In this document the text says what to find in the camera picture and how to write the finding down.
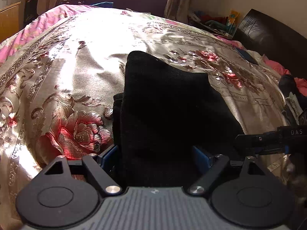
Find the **dark leather headboard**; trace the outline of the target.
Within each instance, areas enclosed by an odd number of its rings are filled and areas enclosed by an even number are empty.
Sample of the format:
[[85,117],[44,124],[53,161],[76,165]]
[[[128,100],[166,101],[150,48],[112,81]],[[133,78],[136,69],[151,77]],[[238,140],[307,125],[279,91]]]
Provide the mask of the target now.
[[306,79],[307,40],[278,20],[251,9],[239,24],[233,40],[278,62],[294,77]]

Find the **beige right curtain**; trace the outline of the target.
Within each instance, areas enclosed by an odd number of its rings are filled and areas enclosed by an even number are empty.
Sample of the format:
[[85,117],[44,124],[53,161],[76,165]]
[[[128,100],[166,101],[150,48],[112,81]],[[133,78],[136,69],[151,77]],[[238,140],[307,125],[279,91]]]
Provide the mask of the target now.
[[190,1],[191,0],[167,0],[164,17],[187,24]]

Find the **black pants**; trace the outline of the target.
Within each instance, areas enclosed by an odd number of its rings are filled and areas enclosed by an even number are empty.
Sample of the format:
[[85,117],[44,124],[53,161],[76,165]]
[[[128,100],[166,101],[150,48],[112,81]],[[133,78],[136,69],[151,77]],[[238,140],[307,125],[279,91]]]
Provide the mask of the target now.
[[200,177],[194,149],[226,154],[243,129],[205,73],[189,73],[142,51],[127,56],[114,97],[113,176],[123,186],[187,186]]

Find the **pile of clothes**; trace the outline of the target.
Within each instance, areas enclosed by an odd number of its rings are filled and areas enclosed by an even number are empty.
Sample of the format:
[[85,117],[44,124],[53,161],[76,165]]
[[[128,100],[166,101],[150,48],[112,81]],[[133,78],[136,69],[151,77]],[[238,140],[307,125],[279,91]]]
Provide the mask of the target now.
[[262,59],[281,76],[278,87],[285,98],[284,117],[292,126],[306,125],[306,80],[293,77],[288,69],[266,55]]

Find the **floral satin bedspread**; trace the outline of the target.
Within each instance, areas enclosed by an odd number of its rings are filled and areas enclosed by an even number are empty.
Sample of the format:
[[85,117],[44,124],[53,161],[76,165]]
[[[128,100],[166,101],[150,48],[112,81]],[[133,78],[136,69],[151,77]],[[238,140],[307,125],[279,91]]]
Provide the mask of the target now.
[[57,155],[79,158],[112,140],[107,117],[131,51],[207,73],[247,134],[287,124],[280,75],[250,64],[195,27],[140,12],[61,5],[1,44],[1,229],[22,225],[17,193]]

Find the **wooden cabinet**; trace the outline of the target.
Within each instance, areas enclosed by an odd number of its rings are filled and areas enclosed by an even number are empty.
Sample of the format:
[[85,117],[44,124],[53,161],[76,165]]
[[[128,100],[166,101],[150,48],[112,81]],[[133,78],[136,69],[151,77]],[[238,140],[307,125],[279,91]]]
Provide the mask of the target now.
[[19,31],[19,5],[14,3],[0,10],[0,43]]

